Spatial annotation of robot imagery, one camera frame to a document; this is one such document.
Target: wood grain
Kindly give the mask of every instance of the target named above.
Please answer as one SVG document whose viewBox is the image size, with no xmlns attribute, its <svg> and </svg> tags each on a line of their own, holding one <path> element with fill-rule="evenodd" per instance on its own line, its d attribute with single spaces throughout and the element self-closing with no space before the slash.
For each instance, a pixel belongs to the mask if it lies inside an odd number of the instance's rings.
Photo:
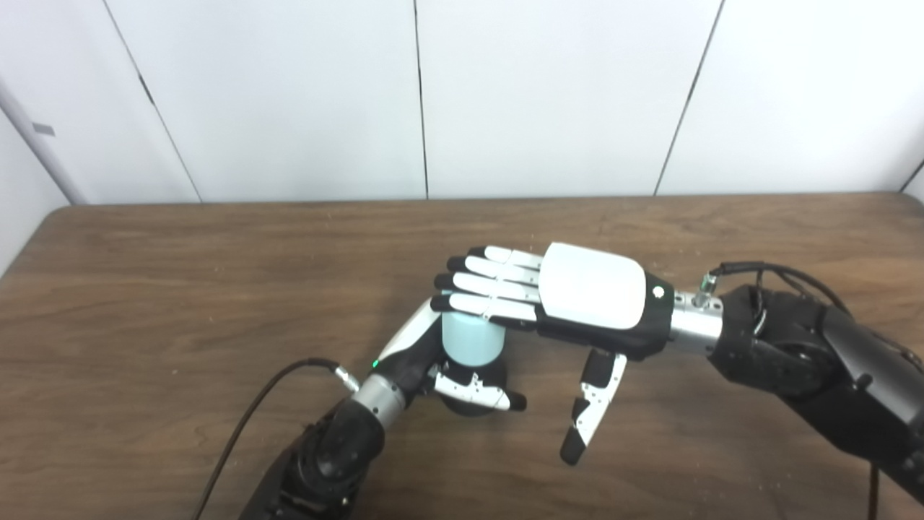
<svg viewBox="0 0 924 520">
<path fill-rule="evenodd" d="M 798 266 L 924 354 L 924 209 L 901 195 L 70 207 L 0 279 L 3 517 L 186 517 L 277 369 L 322 355 L 362 372 L 448 256 L 550 241 L 632 256 L 685 290 L 723 260 Z M 508 338 L 529 409 L 466 419 L 416 401 L 357 518 L 864 518 L 864 463 L 682 353 L 630 365 L 584 460 L 565 466 L 587 353 Z M 237 517 L 343 394 L 320 373 L 284 381 L 206 516 Z M 883 482 L 881 518 L 922 513 Z"/>
</svg>

